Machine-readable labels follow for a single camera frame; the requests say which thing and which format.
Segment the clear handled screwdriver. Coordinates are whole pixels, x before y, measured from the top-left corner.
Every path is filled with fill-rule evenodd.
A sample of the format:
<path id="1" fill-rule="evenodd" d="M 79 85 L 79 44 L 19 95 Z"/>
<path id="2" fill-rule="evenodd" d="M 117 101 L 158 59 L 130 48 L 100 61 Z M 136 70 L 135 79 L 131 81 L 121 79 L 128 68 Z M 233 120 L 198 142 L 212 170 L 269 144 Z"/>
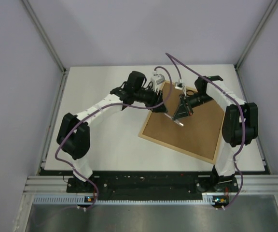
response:
<path id="1" fill-rule="evenodd" d="M 181 127 L 183 127 L 184 126 L 184 124 L 183 123 L 181 123 L 179 120 L 176 120 L 176 119 L 173 119 L 173 117 L 172 116 L 170 116 L 169 114 L 167 114 L 167 113 L 164 113 L 164 115 L 165 116 L 167 116 L 171 121 L 173 121 L 174 123 L 176 123 L 177 125 L 179 125 L 179 126 L 181 126 Z"/>

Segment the wooden picture frame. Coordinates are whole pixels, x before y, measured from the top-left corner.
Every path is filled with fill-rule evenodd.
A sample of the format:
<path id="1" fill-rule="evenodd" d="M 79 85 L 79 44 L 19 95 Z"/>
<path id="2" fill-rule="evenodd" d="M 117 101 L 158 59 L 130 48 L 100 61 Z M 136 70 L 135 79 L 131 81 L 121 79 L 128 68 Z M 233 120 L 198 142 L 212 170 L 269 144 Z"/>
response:
<path id="1" fill-rule="evenodd" d="M 214 101 L 195 107 L 191 116 L 171 117 L 179 106 L 181 90 L 172 89 L 166 101 L 167 114 L 149 112 L 139 137 L 183 153 L 190 157 L 215 164 L 222 139 L 224 112 Z"/>

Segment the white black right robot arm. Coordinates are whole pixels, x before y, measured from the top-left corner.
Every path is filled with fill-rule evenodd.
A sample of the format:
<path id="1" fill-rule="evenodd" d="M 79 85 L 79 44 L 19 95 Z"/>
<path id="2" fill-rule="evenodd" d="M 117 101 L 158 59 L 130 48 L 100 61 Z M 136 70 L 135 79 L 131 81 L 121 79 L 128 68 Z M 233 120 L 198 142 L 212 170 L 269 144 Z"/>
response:
<path id="1" fill-rule="evenodd" d="M 198 77 L 195 87 L 196 92 L 191 95 L 186 88 L 182 89 L 172 120 L 191 116 L 195 107 L 212 100 L 223 110 L 222 139 L 216 163 L 209 179 L 198 182 L 198 187 L 204 191 L 221 191 L 233 183 L 238 170 L 237 160 L 243 147 L 258 136 L 258 106 L 240 99 L 225 85 L 220 76 Z"/>

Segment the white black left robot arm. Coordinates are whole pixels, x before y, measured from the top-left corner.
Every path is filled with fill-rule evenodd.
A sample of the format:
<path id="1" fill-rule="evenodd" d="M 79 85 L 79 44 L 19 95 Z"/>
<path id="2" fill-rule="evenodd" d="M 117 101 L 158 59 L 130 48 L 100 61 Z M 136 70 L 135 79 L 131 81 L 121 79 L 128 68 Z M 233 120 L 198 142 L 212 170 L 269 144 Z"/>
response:
<path id="1" fill-rule="evenodd" d="M 66 163 L 73 169 L 73 174 L 78 179 L 77 186 L 82 191 L 90 191 L 94 186 L 94 180 L 91 178 L 93 171 L 87 158 L 92 126 L 127 107 L 133 108 L 136 102 L 144 105 L 143 110 L 167 113 L 163 92 L 160 89 L 165 77 L 154 72 L 150 82 L 146 81 L 143 73 L 132 71 L 126 81 L 112 89 L 97 104 L 80 113 L 64 115 L 56 139 L 58 151 L 70 155 L 71 160 Z"/>

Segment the aluminium right table rail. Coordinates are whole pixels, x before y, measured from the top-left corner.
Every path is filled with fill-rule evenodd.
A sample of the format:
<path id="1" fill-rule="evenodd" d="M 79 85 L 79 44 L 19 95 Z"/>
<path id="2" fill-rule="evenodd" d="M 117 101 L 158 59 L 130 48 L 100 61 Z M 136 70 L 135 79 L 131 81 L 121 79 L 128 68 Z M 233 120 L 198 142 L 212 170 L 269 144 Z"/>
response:
<path id="1" fill-rule="evenodd" d="M 253 140 L 256 140 L 261 159 L 264 165 L 264 171 L 262 171 L 263 174 L 271 174 L 270 168 L 268 166 L 267 158 L 265 156 L 262 144 L 259 139 L 259 119 L 258 119 L 258 106 L 256 103 L 249 101 L 249 98 L 246 94 L 246 89 L 243 84 L 241 75 L 239 73 L 239 69 L 235 66 L 235 72 L 237 75 L 237 80 L 239 82 L 239 86 L 241 88 L 241 92 L 243 95 L 243 98 L 245 99 L 246 103 L 242 107 L 245 110 L 246 113 L 246 127 L 247 127 L 247 136 L 250 136 L 252 131 L 252 135 L 254 135 Z"/>

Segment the aluminium table rail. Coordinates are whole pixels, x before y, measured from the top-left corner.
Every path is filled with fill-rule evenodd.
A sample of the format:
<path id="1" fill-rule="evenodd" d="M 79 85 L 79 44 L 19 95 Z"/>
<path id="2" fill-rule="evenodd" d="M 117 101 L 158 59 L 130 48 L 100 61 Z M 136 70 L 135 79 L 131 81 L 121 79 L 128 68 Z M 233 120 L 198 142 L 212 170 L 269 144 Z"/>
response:
<path id="1" fill-rule="evenodd" d="M 46 134 L 43 139 L 42 148 L 41 148 L 40 156 L 39 156 L 39 160 L 38 160 L 38 165 L 37 165 L 37 168 L 35 171 L 36 175 L 39 175 L 41 168 L 42 168 L 42 164 L 45 162 L 46 157 L 47 157 L 47 152 L 50 148 L 50 142 L 51 142 L 52 135 L 54 132 L 57 114 L 58 114 L 58 111 L 60 108 L 60 101 L 63 96 L 63 92 L 64 92 L 64 88 L 65 88 L 65 85 L 67 82 L 68 74 L 69 74 L 69 69 L 65 69 L 62 73 L 61 81 L 59 83 L 59 86 L 58 86 L 58 89 L 57 89 L 57 92 L 55 95 L 52 110 L 50 113 L 50 120 L 49 120 L 49 123 L 46 128 Z"/>
<path id="2" fill-rule="evenodd" d="M 250 136 L 252 131 L 252 135 L 254 135 L 253 140 L 256 140 L 261 159 L 264 165 L 264 171 L 262 171 L 263 174 L 271 174 L 270 168 L 268 166 L 267 158 L 265 156 L 262 144 L 259 139 L 259 119 L 258 119 L 258 106 L 256 103 L 249 101 L 249 98 L 246 94 L 246 89 L 243 84 L 241 75 L 239 73 L 239 69 L 235 66 L 235 72 L 237 75 L 237 80 L 239 82 L 239 86 L 241 88 L 241 92 L 243 95 L 243 98 L 245 99 L 246 103 L 242 107 L 245 110 L 246 113 L 246 127 L 247 127 L 247 136 Z"/>

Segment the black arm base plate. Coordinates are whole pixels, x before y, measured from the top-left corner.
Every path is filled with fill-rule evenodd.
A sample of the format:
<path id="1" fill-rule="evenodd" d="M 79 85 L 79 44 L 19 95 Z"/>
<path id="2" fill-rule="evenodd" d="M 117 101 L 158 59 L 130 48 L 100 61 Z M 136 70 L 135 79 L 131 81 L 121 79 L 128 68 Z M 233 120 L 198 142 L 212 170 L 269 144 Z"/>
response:
<path id="1" fill-rule="evenodd" d="M 87 181 L 73 176 L 68 193 L 99 193 L 101 199 L 122 197 L 175 198 L 206 192 L 237 192 L 234 175 L 219 177 L 215 171 L 96 171 Z"/>

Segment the aluminium front rail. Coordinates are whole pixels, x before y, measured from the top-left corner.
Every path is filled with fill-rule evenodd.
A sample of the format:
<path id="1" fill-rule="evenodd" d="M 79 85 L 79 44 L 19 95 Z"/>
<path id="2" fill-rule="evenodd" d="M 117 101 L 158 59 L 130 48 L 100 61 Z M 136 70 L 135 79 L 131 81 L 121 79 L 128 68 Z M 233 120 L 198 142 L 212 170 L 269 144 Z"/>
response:
<path id="1" fill-rule="evenodd" d="M 69 176 L 29 176 L 24 194 L 65 194 Z M 241 195 L 278 195 L 278 175 L 245 175 Z"/>

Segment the aluminium left table rail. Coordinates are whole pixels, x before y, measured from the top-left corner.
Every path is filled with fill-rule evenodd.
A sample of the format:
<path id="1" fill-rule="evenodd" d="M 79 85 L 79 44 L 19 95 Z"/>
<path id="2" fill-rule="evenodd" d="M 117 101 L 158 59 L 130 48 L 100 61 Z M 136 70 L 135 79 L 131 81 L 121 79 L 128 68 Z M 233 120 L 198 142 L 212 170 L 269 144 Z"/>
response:
<path id="1" fill-rule="evenodd" d="M 69 74 L 69 69 L 65 69 L 62 73 L 61 81 L 59 83 L 59 86 L 58 86 L 58 89 L 57 89 L 57 92 L 55 95 L 52 110 L 50 113 L 50 120 L 49 120 L 49 123 L 46 128 L 46 134 L 43 139 L 42 148 L 41 148 L 40 156 L 39 156 L 39 160 L 38 160 L 38 165 L 37 165 L 37 168 L 35 171 L 36 175 L 39 175 L 41 168 L 42 168 L 42 164 L 45 162 L 46 157 L 47 157 L 47 152 L 50 148 L 50 142 L 51 142 L 52 135 L 54 132 L 57 114 L 58 114 L 58 111 L 60 108 L 60 101 L 63 96 L 63 92 L 64 92 L 64 88 L 65 88 L 65 85 L 67 82 L 68 74 Z"/>

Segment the aluminium right corner post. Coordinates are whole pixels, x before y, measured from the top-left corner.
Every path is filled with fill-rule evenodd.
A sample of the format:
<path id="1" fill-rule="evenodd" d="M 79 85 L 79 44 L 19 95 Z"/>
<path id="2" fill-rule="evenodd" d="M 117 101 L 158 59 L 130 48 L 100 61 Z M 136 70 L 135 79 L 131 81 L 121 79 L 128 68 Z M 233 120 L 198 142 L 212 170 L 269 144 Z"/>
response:
<path id="1" fill-rule="evenodd" d="M 273 13 L 278 7 L 278 0 L 271 0 L 268 4 L 267 9 L 265 10 L 263 16 L 261 17 L 259 23 L 257 24 L 255 31 L 252 33 L 250 39 L 248 40 L 246 46 L 244 47 L 241 55 L 239 56 L 237 62 L 235 63 L 234 67 L 235 70 L 238 71 L 243 63 L 245 62 L 246 58 L 248 57 L 249 53 L 251 52 L 253 46 L 259 39 L 262 31 L 264 30 L 265 26 L 267 25 L 268 21 L 272 17 Z"/>

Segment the aluminium corner post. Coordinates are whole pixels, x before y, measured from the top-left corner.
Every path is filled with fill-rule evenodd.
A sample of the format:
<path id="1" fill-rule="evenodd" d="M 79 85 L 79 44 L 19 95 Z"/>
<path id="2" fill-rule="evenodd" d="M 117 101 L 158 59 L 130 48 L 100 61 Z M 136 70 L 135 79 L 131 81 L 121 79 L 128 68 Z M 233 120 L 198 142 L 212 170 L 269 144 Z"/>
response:
<path id="1" fill-rule="evenodd" d="M 246 46 L 244 47 L 241 55 L 239 56 L 237 62 L 235 63 L 234 67 L 235 70 L 238 71 L 243 63 L 245 62 L 246 58 L 248 57 L 249 53 L 251 52 L 253 46 L 259 39 L 262 31 L 264 30 L 265 26 L 267 25 L 268 21 L 272 17 L 273 13 L 278 7 L 278 0 L 271 0 L 268 4 L 267 9 L 265 10 L 263 16 L 261 17 L 259 23 L 257 24 L 255 31 L 252 33 L 250 39 L 248 40 Z"/>
<path id="2" fill-rule="evenodd" d="M 42 42 L 45 45 L 47 51 L 49 52 L 49 55 L 52 57 L 53 61 L 55 62 L 55 64 L 59 68 L 59 70 L 62 73 L 65 73 L 66 68 L 62 64 L 61 59 L 59 58 L 53 44 L 50 41 L 49 36 L 47 35 L 44 27 L 42 26 L 40 20 L 38 19 L 32 5 L 30 4 L 30 2 L 28 0 L 20 0 L 20 3 L 22 4 L 24 10 L 28 14 L 32 24 L 34 25 L 34 27 L 35 27 L 35 29 L 36 29 L 39 37 L 40 37 L 40 39 L 42 40 Z"/>

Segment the aluminium left corner post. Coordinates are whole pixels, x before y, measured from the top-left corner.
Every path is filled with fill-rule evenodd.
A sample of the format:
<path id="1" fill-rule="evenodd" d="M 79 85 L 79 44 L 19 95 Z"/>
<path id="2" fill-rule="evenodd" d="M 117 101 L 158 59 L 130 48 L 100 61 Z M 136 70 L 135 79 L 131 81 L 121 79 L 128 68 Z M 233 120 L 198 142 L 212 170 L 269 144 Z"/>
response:
<path id="1" fill-rule="evenodd" d="M 22 4 L 24 10 L 28 14 L 32 24 L 34 25 L 34 27 L 35 27 L 35 29 L 36 29 L 39 37 L 40 37 L 40 39 L 42 40 L 42 42 L 45 45 L 47 51 L 49 52 L 49 55 L 52 57 L 53 61 L 55 62 L 55 64 L 59 68 L 59 70 L 62 73 L 65 73 L 66 68 L 62 64 L 61 59 L 59 58 L 53 44 L 50 41 L 49 36 L 47 35 L 44 27 L 42 26 L 40 20 L 38 19 L 32 5 L 30 4 L 30 2 L 28 0 L 20 0 L 20 3 Z"/>

